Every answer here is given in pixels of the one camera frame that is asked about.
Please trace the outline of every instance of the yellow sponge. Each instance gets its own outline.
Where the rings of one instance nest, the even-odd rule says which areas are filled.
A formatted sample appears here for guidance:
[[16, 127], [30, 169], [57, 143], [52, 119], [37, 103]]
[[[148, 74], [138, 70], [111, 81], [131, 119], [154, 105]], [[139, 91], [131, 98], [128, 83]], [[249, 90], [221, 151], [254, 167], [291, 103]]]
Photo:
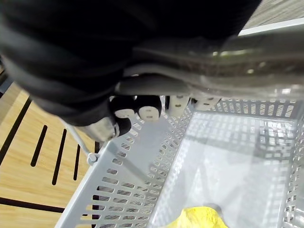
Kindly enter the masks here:
[[164, 228], [228, 228], [219, 214], [210, 207], [186, 208]]

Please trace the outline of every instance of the wooden floor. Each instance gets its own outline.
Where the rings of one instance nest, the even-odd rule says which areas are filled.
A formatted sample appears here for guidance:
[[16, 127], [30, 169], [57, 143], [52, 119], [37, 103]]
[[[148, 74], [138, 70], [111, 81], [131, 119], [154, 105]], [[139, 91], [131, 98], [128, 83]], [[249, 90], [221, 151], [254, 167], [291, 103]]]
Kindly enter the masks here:
[[[301, 17], [303, 0], [265, 0], [246, 28]], [[0, 148], [0, 227], [54, 227], [87, 170], [77, 143], [13, 84], [0, 99]]]

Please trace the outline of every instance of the white plastic basket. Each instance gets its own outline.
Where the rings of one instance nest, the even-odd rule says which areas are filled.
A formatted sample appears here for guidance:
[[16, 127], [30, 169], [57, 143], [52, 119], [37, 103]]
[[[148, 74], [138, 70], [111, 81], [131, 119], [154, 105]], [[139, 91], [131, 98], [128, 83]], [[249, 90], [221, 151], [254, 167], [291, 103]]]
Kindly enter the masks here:
[[234, 228], [304, 227], [303, 104], [222, 100], [133, 120], [98, 154], [56, 227], [151, 227], [212, 206]]

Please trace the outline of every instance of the black floor stripe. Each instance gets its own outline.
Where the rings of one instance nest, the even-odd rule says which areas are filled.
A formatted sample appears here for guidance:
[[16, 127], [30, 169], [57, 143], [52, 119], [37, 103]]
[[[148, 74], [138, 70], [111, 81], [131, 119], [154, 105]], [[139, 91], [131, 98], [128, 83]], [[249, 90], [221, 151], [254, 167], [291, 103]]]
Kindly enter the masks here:
[[62, 133], [62, 138], [61, 138], [61, 143], [60, 143], [60, 147], [59, 147], [58, 157], [57, 157], [56, 166], [55, 166], [55, 170], [54, 170], [52, 185], [56, 185], [56, 183], [57, 183], [57, 177], [58, 177], [58, 173], [59, 173], [61, 157], [62, 157], [63, 147], [65, 145], [66, 135], [67, 135], [67, 130], [64, 129], [63, 133]]
[[15, 137], [15, 134], [16, 134], [16, 132], [17, 132], [17, 130], [18, 130], [18, 128], [19, 128], [19, 126], [22, 122], [22, 119], [25, 116], [25, 113], [27, 112], [31, 102], [32, 102], [31, 99], [28, 98], [27, 101], [25, 102], [25, 104], [23, 105], [23, 108], [21, 109], [21, 112], [19, 113], [19, 115], [18, 115], [13, 127], [11, 128], [8, 136], [6, 137], [6, 140], [5, 140], [4, 144], [1, 147], [1, 150], [0, 150], [0, 166], [3, 162], [3, 159], [4, 159], [8, 149], [10, 147], [11, 142], [13, 141], [13, 139]]
[[64, 211], [64, 208], [46, 206], [46, 205], [36, 204], [36, 203], [28, 203], [28, 202], [23, 202], [23, 201], [14, 200], [14, 199], [7, 199], [7, 198], [2, 198], [2, 197], [0, 197], [0, 204], [20, 207], [20, 208], [51, 211], [51, 212], [57, 212], [57, 213], [62, 213]]
[[42, 143], [43, 143], [44, 137], [46, 136], [46, 133], [47, 133], [47, 129], [48, 129], [48, 126], [46, 126], [46, 125], [44, 125], [43, 128], [42, 128], [42, 131], [41, 131], [41, 134], [40, 134], [35, 152], [33, 154], [32, 161], [30, 163], [30, 165], [32, 167], [36, 166], [36, 163], [37, 163], [37, 160], [38, 160], [38, 157], [39, 157], [39, 154], [40, 154], [40, 150], [41, 150], [41, 147], [42, 147]]
[[99, 142], [95, 142], [95, 148], [94, 148], [95, 153], [98, 153], [99, 150], [100, 150], [100, 144]]
[[78, 145], [78, 146], [77, 146], [76, 159], [75, 159], [74, 177], [73, 177], [73, 179], [74, 179], [75, 181], [77, 180], [79, 155], [80, 155], [80, 146]]

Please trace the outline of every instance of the yellow object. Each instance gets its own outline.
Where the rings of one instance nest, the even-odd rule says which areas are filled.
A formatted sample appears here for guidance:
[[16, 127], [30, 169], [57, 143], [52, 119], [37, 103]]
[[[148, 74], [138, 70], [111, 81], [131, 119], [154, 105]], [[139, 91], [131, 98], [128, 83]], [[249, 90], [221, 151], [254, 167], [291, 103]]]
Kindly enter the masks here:
[[186, 208], [164, 228], [228, 228], [219, 214], [210, 207]]

